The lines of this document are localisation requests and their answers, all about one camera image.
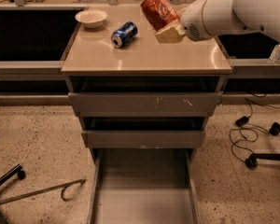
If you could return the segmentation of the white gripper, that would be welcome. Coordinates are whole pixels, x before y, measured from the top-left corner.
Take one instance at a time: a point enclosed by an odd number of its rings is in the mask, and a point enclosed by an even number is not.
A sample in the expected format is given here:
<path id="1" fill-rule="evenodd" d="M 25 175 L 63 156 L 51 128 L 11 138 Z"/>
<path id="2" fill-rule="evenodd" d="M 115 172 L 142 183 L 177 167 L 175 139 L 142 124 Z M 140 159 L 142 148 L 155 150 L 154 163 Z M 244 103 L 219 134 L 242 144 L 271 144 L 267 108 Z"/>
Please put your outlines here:
<path id="1" fill-rule="evenodd" d="M 176 13 L 180 17 L 167 24 L 155 33 L 161 44 L 179 43 L 186 36 L 192 41 L 209 40 L 213 36 L 206 30 L 203 22 L 203 10 L 207 0 L 196 0 L 188 7 L 179 9 Z"/>

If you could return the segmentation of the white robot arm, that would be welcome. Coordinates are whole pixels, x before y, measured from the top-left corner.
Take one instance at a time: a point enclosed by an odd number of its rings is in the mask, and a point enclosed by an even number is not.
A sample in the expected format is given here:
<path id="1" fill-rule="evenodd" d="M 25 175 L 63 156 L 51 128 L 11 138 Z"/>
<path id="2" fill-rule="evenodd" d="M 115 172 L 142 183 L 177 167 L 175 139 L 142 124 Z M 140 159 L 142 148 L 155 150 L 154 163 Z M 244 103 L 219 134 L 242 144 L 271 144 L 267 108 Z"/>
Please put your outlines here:
<path id="1" fill-rule="evenodd" d="M 161 43 L 262 33 L 280 44 L 280 0 L 196 0 L 155 33 Z"/>

